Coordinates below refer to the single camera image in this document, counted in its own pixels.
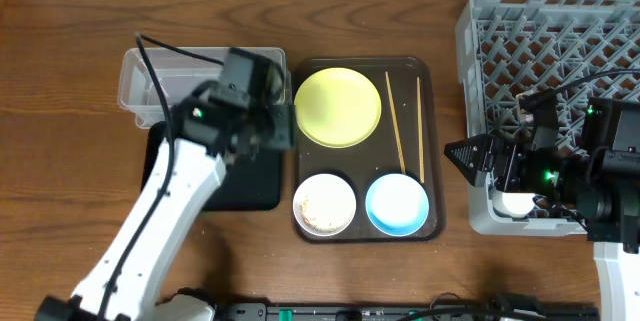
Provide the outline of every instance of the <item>blue bowl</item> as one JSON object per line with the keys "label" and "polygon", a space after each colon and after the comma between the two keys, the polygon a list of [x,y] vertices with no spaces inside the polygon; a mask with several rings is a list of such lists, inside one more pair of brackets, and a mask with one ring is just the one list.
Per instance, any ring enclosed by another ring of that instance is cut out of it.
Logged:
{"label": "blue bowl", "polygon": [[429,198],[420,183],[402,174],[377,179],[367,191],[367,216],[380,231],[390,236],[409,236],[424,225],[429,215]]}

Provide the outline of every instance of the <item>wooden chopstick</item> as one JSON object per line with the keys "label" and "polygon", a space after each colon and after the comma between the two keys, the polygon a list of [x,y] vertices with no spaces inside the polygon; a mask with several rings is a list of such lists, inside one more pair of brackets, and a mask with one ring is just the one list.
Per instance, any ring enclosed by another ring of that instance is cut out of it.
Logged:
{"label": "wooden chopstick", "polygon": [[400,132],[398,131],[398,120],[396,119],[396,108],[393,105],[393,96],[391,94],[391,83],[389,82],[389,73],[385,71],[387,77],[387,92],[389,94],[389,105],[391,106],[391,118],[393,119],[393,131],[396,134],[396,146],[398,146],[398,158],[400,159],[400,170],[403,174],[407,174],[404,167],[404,156],[402,155],[402,145],[400,144]]}
{"label": "wooden chopstick", "polygon": [[422,146],[422,96],[420,94],[420,77],[416,79],[418,89],[418,157],[420,157],[420,183],[424,184],[424,148]]}

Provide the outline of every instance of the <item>clear plastic container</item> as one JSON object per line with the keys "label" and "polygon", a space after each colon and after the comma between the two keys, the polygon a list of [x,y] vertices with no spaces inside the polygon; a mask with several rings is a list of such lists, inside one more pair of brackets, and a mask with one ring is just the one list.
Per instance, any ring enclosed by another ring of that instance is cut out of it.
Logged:
{"label": "clear plastic container", "polygon": [[[221,61],[224,61],[229,51],[228,47],[184,47],[183,49]],[[287,70],[284,51],[276,47],[245,47],[243,49],[266,56],[282,67],[286,78],[284,101],[290,103],[291,74]],[[203,81],[217,79],[222,72],[220,65],[180,55],[164,48],[147,48],[146,51],[169,106],[180,102]],[[138,49],[130,49],[124,54],[118,88],[118,105],[136,114],[136,125],[140,128],[149,128],[164,120],[158,94]]]}

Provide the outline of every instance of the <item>plate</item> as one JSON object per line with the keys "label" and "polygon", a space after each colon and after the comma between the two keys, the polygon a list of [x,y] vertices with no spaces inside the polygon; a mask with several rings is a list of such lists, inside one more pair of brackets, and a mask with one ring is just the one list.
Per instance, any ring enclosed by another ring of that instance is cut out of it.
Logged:
{"label": "plate", "polygon": [[315,143],[342,148],[364,141],[378,126],[382,103],[363,74],[329,68],[309,76],[294,100],[300,131]]}

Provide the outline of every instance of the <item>wooden table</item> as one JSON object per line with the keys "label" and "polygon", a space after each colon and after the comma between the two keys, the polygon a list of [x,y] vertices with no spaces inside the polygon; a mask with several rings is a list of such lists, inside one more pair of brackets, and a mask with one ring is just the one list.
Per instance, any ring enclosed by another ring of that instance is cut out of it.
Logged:
{"label": "wooden table", "polygon": [[[415,55],[431,69],[440,147],[464,137],[454,25],[468,0],[6,0],[0,25],[0,319],[68,297],[140,190],[146,131],[116,104],[124,52],[143,31],[174,45],[279,46],[313,56]],[[217,300],[428,303],[498,291],[599,304],[584,236],[483,236],[465,180],[441,157],[447,228],[431,243],[313,246],[280,205],[199,217],[163,286]]]}

